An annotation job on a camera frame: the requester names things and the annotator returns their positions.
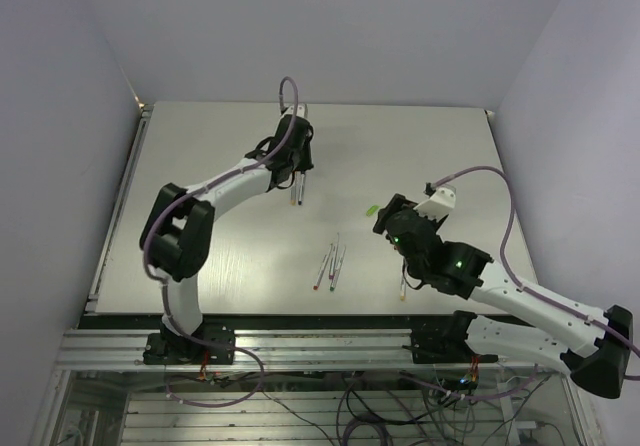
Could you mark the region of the blue-end white pen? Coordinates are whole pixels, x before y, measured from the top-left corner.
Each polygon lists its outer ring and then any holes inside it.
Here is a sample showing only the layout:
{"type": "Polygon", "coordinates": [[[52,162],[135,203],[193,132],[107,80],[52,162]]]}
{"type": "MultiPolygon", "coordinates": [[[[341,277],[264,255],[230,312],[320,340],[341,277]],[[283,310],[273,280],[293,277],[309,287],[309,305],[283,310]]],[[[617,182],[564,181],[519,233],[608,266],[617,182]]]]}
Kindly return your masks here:
{"type": "Polygon", "coordinates": [[[307,175],[305,172],[301,172],[298,177],[297,187],[297,205],[302,206],[304,203],[305,187],[306,187],[307,175]]]}

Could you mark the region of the purple-end white pen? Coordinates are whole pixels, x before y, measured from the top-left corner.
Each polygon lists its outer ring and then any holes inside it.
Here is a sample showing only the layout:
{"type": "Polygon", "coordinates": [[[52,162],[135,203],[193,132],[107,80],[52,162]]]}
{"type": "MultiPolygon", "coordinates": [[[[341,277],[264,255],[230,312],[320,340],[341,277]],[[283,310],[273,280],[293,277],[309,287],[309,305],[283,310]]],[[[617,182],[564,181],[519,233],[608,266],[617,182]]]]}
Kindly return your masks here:
{"type": "Polygon", "coordinates": [[[331,254],[329,259],[328,279],[332,281],[337,268],[339,253],[340,234],[337,233],[334,241],[331,243],[331,254]]]}

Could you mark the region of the yellow-end white pen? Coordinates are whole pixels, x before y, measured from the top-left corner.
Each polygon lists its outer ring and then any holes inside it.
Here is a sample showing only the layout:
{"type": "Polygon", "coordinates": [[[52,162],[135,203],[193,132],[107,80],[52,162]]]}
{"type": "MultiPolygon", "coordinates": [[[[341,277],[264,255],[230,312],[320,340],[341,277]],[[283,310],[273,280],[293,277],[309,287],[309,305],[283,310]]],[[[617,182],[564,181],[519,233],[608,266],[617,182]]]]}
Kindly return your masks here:
{"type": "Polygon", "coordinates": [[[297,197],[298,197],[298,173],[297,172],[293,172],[292,173],[292,181],[291,181],[291,188],[290,188],[290,204],[292,206],[297,205],[297,197]]]}

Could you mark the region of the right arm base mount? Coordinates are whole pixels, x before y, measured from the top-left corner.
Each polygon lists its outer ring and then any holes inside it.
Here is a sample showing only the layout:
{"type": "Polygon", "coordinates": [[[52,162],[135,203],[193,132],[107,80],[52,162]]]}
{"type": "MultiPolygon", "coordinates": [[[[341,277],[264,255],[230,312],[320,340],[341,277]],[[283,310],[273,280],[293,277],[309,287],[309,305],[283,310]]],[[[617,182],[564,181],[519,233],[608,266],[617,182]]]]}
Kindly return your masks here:
{"type": "Polygon", "coordinates": [[[473,312],[455,311],[452,315],[406,316],[410,329],[408,345],[415,364],[470,363],[475,356],[467,345],[468,329],[479,316],[473,312]]]}

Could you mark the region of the red-end white pen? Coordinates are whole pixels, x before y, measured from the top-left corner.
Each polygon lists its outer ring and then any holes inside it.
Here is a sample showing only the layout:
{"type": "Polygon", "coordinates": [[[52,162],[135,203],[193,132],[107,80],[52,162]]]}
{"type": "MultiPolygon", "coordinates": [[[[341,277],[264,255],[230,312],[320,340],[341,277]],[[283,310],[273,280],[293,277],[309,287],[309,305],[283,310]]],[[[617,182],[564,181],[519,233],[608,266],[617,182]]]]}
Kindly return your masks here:
{"type": "Polygon", "coordinates": [[[329,261],[330,261],[330,259],[332,257],[333,250],[334,250],[334,245],[333,245],[333,243],[330,243],[329,249],[326,252],[326,254],[324,255],[323,260],[322,260],[321,265],[320,265],[320,268],[319,268],[319,271],[318,271],[318,273],[316,275],[315,282],[314,282],[313,287],[312,287],[312,289],[314,291],[317,291],[319,289],[320,285],[321,285],[321,282],[322,282],[322,279],[323,279],[324,274],[326,272],[326,269],[328,267],[329,261]]]}

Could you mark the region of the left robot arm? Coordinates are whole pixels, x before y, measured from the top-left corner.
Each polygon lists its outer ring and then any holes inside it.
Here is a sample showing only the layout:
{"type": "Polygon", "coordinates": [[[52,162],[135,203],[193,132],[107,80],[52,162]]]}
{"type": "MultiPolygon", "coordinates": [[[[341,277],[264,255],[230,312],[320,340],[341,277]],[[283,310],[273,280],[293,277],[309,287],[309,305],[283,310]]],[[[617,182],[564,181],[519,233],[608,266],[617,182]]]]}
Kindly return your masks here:
{"type": "Polygon", "coordinates": [[[161,284],[160,337],[182,363],[203,353],[203,317],[197,275],[206,263],[216,220],[244,201],[274,189],[286,189],[297,173],[313,168],[314,129],[296,106],[283,108],[272,136],[230,170],[202,183],[164,185],[143,228],[139,246],[143,269],[161,284]]]}

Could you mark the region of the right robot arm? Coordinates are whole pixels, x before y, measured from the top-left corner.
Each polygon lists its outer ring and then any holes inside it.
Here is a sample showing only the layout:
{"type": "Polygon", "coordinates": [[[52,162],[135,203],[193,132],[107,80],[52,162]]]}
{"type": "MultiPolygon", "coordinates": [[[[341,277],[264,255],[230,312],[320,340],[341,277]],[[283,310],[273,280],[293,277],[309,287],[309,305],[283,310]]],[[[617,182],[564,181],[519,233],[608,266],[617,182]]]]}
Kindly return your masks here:
{"type": "Polygon", "coordinates": [[[429,286],[520,321],[500,323],[457,311],[440,339],[442,353],[455,362],[471,354],[520,358],[567,375],[595,396],[619,398],[629,379],[632,313],[618,305],[603,310],[568,299],[519,278],[504,261],[474,246],[442,240],[438,230],[455,200],[447,188],[432,191],[421,203],[396,194],[378,211],[373,226],[401,255],[407,286],[429,286]]]}

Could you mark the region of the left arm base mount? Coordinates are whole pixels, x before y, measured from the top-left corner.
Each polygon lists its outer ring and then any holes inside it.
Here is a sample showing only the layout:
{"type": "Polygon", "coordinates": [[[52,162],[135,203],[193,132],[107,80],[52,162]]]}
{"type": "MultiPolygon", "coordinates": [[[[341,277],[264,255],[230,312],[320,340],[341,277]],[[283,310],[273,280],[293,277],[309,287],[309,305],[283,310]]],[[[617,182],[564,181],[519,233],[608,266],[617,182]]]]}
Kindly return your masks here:
{"type": "Polygon", "coordinates": [[[221,324],[202,324],[193,336],[215,347],[193,342],[171,331],[164,323],[157,333],[147,337],[143,352],[145,365],[196,365],[208,360],[209,364],[231,365],[234,359],[232,347],[235,345],[233,330],[221,324]]]}

